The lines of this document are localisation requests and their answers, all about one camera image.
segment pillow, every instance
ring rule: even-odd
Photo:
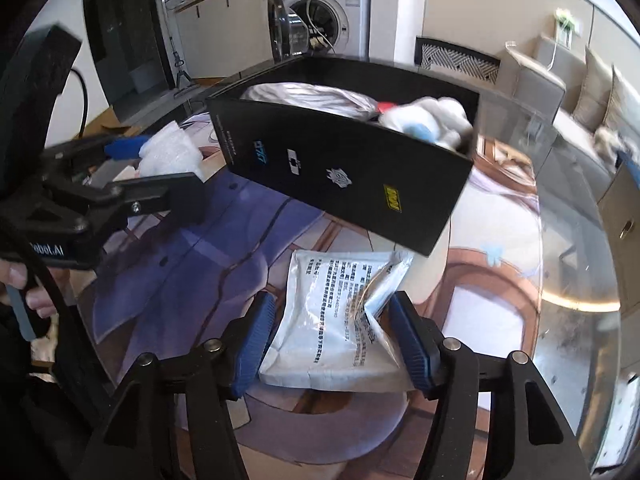
[[[575,105],[574,121],[591,133],[602,124],[607,113],[607,104],[613,85],[613,74],[609,66],[588,48],[587,73],[582,82],[578,104]]]
[[[613,88],[604,125],[618,132],[623,139],[640,144],[640,94],[617,69],[613,71]]]

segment white cabinet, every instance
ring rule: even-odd
[[[271,57],[264,0],[203,0],[176,19],[191,77],[226,77]]]

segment cabinet handle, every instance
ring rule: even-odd
[[[620,231],[620,239],[624,240],[626,238],[626,236],[634,230],[634,227],[636,226],[636,222],[631,219],[628,220],[625,224],[625,226],[622,228],[622,231]]]

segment black box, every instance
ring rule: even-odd
[[[473,166],[474,139],[455,153],[374,122],[240,99],[250,86],[275,82],[332,86],[396,104],[453,97],[471,123],[478,93],[396,66],[301,56],[207,99],[233,173],[428,256]]]

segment wooden drawer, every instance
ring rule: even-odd
[[[616,267],[622,316],[640,303],[640,190],[626,166],[620,167],[598,203]]]

